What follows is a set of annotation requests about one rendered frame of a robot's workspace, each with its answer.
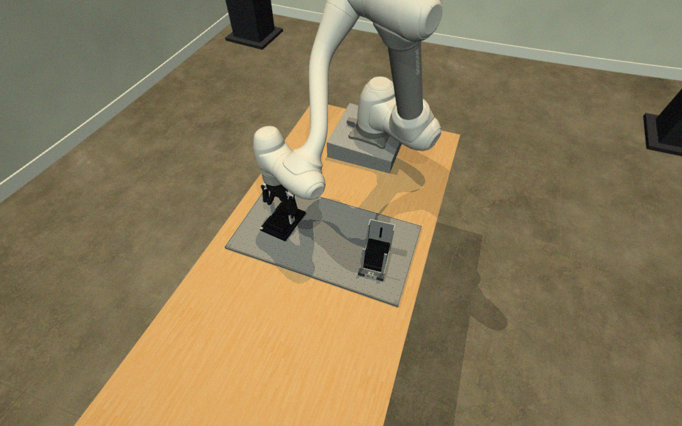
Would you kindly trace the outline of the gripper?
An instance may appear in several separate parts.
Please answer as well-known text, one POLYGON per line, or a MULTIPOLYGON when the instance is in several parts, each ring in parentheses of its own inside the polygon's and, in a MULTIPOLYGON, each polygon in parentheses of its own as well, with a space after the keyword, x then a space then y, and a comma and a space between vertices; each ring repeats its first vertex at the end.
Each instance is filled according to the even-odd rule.
POLYGON ((292 223, 295 222, 295 214, 299 210, 295 202, 295 194, 289 193, 282 185, 270 186, 265 182, 261 185, 261 189, 263 193, 263 202, 268 204, 270 215, 275 212, 274 197, 278 197, 288 211, 289 222, 292 225, 292 223), (270 197, 268 190, 270 191, 270 197))

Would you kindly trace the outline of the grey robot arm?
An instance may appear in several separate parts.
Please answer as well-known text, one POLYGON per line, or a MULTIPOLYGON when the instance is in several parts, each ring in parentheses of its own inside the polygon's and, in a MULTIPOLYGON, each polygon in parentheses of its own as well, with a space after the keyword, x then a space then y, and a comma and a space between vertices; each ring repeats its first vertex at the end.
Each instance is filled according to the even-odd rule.
POLYGON ((300 199, 317 199, 324 192, 321 155, 328 134, 329 66, 359 16, 373 22, 388 47, 393 82, 374 77, 365 85, 357 119, 346 121, 353 127, 349 139, 384 149, 390 136, 410 149, 430 150, 441 126, 422 96, 421 41, 435 32, 442 13, 441 0, 327 0, 309 62, 308 139, 292 151, 274 126, 255 132, 254 153, 263 181, 282 185, 300 199))

